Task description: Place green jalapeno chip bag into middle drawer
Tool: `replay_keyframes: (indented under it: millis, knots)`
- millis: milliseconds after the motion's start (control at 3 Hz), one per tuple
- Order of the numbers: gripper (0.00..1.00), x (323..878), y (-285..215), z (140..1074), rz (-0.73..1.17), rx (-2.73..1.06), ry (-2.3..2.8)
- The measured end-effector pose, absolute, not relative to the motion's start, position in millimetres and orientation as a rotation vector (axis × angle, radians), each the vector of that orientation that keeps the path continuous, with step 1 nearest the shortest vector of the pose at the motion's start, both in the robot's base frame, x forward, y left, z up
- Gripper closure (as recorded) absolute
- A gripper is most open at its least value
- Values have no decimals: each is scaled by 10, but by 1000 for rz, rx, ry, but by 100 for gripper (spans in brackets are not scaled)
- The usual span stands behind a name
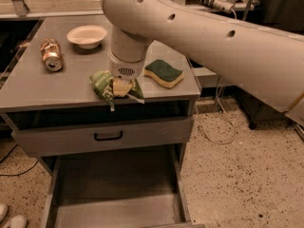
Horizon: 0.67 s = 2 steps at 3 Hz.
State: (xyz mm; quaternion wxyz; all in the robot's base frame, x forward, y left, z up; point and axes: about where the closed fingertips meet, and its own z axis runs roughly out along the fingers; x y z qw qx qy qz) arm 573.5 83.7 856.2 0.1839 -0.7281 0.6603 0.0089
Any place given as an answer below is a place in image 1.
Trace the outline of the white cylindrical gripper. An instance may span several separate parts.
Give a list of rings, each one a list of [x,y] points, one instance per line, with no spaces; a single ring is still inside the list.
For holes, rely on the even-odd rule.
[[[109,68],[111,73],[118,78],[113,80],[113,93],[116,97],[124,97],[132,88],[129,80],[138,78],[143,70],[144,60],[139,62],[125,62],[108,52]]]

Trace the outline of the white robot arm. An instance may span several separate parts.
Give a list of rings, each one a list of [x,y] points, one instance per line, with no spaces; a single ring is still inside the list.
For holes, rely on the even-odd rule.
[[[157,40],[304,125],[304,38],[171,0],[101,0],[111,71],[134,79]]]

